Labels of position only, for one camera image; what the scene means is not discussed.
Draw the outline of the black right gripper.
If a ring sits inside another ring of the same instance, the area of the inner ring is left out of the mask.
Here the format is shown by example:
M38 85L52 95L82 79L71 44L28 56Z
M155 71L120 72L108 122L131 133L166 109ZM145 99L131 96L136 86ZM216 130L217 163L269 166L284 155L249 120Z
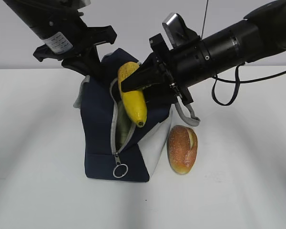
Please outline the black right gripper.
M163 36L157 34L149 39L152 49L152 65L125 63L120 67L121 92L145 91L166 92L165 96L180 97L184 105L191 104L193 98L186 85L191 69L200 63L196 44L201 37L196 33L171 37L170 50Z

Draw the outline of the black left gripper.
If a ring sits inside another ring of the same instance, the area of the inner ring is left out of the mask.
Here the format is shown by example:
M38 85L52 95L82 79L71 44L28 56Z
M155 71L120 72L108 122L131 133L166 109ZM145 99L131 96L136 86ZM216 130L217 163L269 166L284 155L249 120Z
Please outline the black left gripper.
M39 62L55 59L63 68L101 78L97 46L115 42L117 34L111 25L89 27L78 10L68 7L36 7L33 11L32 30L44 43L33 53Z

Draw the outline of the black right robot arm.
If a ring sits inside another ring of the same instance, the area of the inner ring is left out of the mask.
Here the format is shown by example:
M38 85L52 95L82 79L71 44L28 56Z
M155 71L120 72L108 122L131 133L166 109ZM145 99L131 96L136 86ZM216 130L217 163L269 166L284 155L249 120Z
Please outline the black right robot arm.
M171 13L161 34L149 39L152 53L127 79L123 92L142 90L147 101L193 102L189 87L243 63L286 51L286 0L275 0L247 14L241 21L201 38L178 13Z

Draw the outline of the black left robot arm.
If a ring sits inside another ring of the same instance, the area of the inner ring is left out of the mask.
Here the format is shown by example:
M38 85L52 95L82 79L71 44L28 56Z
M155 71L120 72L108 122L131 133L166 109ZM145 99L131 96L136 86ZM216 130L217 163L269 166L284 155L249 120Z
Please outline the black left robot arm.
M42 62L55 59L62 67L102 79L104 68L97 46L114 44L111 25L89 27L80 10L89 0L7 0L5 4L42 40L33 56Z

